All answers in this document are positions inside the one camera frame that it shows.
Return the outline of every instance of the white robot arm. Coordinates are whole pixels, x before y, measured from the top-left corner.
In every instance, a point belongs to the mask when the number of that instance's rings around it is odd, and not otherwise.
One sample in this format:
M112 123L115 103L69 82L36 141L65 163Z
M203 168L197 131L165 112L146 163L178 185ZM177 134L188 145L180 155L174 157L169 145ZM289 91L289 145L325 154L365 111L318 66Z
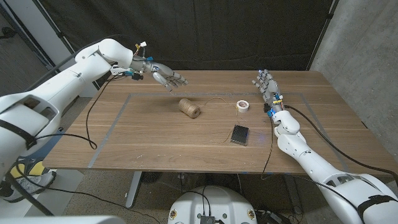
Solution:
M269 116L278 126L280 150L293 157L318 186L330 207L343 223L396 223L398 198L380 180L369 174L350 174L334 168L312 150L301 135L299 123L284 110L280 90L267 70L259 71L259 83L252 81L269 105Z
M83 49L75 57L76 64L24 93L0 97L0 179L18 156L27 156L40 149L49 139L36 138L53 134L59 128L62 111L84 87L111 69L110 63L145 73L168 91L170 85L186 85L181 75L160 63L150 62L123 47L113 39Z

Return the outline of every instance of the roll of tape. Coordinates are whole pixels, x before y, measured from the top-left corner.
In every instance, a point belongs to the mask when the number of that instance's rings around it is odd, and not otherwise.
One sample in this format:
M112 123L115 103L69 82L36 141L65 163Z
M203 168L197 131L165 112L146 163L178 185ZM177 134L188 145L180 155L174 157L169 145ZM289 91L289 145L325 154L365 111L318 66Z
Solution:
M241 113L245 113L249 109L249 103L244 100L239 100L236 102L236 109Z

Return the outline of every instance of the white wire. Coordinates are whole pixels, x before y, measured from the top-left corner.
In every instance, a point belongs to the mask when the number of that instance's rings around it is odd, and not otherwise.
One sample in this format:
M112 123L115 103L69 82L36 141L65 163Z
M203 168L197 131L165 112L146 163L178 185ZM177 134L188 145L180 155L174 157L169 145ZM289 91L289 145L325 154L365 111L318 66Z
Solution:
M239 178L239 174L236 174L238 176L238 181L239 181L239 188L241 189L241 194L242 193L242 184L241 184L241 179Z

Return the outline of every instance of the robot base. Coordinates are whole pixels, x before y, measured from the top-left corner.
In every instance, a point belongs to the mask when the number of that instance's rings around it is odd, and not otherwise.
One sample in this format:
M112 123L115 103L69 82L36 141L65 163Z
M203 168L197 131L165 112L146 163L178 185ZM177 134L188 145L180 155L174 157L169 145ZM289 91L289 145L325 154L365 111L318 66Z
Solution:
M203 188L204 186L198 187L192 191L202 194ZM167 223L257 224L252 205L235 191L226 187L209 185L205 188L204 195L210 203L210 215L205 198L205 216L203 216L202 196L193 192L186 192L172 205Z

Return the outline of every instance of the black backdrop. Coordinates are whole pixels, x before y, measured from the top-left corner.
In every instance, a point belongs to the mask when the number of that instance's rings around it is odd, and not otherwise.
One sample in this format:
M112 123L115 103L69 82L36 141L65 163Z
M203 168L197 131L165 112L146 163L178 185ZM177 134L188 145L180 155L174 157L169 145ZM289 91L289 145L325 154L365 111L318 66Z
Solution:
M332 0L40 2L74 49L127 34L175 70L305 70Z

